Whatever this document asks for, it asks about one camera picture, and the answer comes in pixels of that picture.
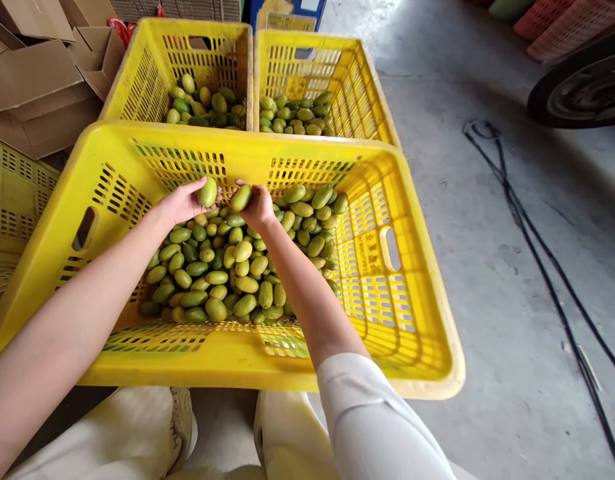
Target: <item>beige sneaker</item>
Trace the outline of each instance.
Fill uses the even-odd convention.
[[[172,465],[168,475],[183,469],[185,462],[194,451],[199,437],[199,429],[194,412],[192,411],[189,389],[172,387],[170,391],[174,400],[172,409],[172,437],[174,438],[174,448],[180,450],[179,457],[174,462],[174,465]]]

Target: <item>gray floor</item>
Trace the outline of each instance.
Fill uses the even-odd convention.
[[[466,354],[457,397],[412,407],[448,457],[481,480],[615,478],[538,270],[500,187],[461,134],[474,117],[503,132],[517,193],[615,351],[615,127],[551,131],[529,121],[524,102],[546,68],[525,56],[509,27],[463,0],[329,0],[321,31],[370,48]],[[563,302],[615,432],[615,374],[571,300]],[[254,399],[251,391],[193,392],[194,465],[256,462]]]

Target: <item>stack of cardboard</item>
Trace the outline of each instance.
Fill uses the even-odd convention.
[[[109,0],[0,0],[0,140],[33,159],[96,121],[125,53]]]

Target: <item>crate handle hole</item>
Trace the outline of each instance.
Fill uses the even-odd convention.
[[[79,229],[77,230],[76,235],[74,236],[74,241],[72,242],[72,248],[74,251],[81,251],[89,247],[93,236],[92,234],[94,233],[94,220],[96,220],[95,210],[92,207],[86,208],[81,224],[79,225]]]
[[[394,236],[394,229],[390,226],[381,228],[381,251],[383,253],[383,260],[389,270],[396,272],[401,269],[401,256],[399,255],[399,249],[396,245],[396,237]]]

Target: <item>black cable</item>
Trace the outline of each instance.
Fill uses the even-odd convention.
[[[481,126],[487,129],[486,133],[480,130]],[[614,460],[615,460],[614,436],[612,434],[612,429],[610,428],[608,418],[605,414],[605,410],[601,403],[601,399],[599,398],[598,392],[596,390],[594,379],[592,378],[592,375],[586,366],[586,362],[583,358],[583,355],[581,354],[577,346],[576,339],[574,338],[574,333],[572,332],[572,328],[570,326],[570,322],[565,312],[563,311],[563,308],[561,307],[561,302],[559,301],[558,294],[556,293],[556,290],[552,284],[552,280],[543,264],[543,261],[541,260],[539,256],[539,253],[537,252],[536,246],[534,245],[534,242],[532,238],[530,237],[527,227],[530,228],[530,231],[532,232],[536,240],[539,242],[539,245],[543,249],[545,255],[549,258],[555,270],[561,277],[561,280],[563,280],[570,296],[573,298],[577,308],[579,309],[579,312],[581,312],[583,318],[586,320],[588,326],[592,330],[599,344],[601,344],[601,347],[603,348],[604,352],[606,353],[606,355],[612,362],[614,368],[615,368],[615,356],[610,350],[609,346],[606,344],[606,342],[601,337],[601,334],[597,330],[596,325],[590,318],[587,310],[581,303],[581,300],[579,300],[579,297],[574,291],[574,288],[572,288],[572,284],[568,280],[568,277],[563,271],[563,268],[561,268],[561,264],[559,264],[559,261],[557,260],[557,258],[554,256],[552,251],[548,248],[548,246],[544,242],[537,228],[534,226],[533,222],[530,220],[530,217],[528,216],[525,208],[523,207],[523,204],[521,204],[519,198],[516,196],[516,193],[514,192],[514,188],[508,181],[508,168],[506,165],[506,158],[503,152],[503,145],[501,142],[501,132],[497,130],[489,121],[485,121],[485,122],[470,121],[465,124],[463,128],[463,134],[470,141],[470,143],[479,151],[481,156],[485,159],[485,161],[490,166],[492,173],[494,174],[496,179],[499,181],[499,183],[503,187],[503,191],[506,196],[506,201],[508,203],[508,208],[510,208],[510,213],[512,214],[512,218],[516,226],[521,230],[521,233],[523,234],[523,237],[526,243],[528,244],[530,251],[532,252],[532,256],[534,257],[534,260],[537,266],[539,267],[541,275],[543,276],[543,279],[546,282],[546,286],[550,293],[550,297],[552,298],[552,302],[554,303],[557,314],[559,315],[561,323],[563,324],[564,330],[566,332],[566,336],[568,337],[568,341],[570,342],[570,345],[572,347],[572,352],[574,353],[576,362],[579,366],[579,369],[581,370],[581,375],[583,376],[583,379],[588,388],[588,392],[590,393],[590,396],[592,398],[592,403],[594,404],[594,408],[596,409],[597,415],[599,417],[599,422],[601,422],[601,427],[603,428],[603,432],[606,436],[606,440],[608,442],[610,452],[612,453],[612,456],[614,457]],[[472,134],[476,135],[477,137],[483,140],[494,142],[494,144],[496,145],[498,155],[499,155],[499,166],[495,165],[494,162],[488,157],[488,155],[485,153],[481,145],[479,145],[479,143],[474,139]]]

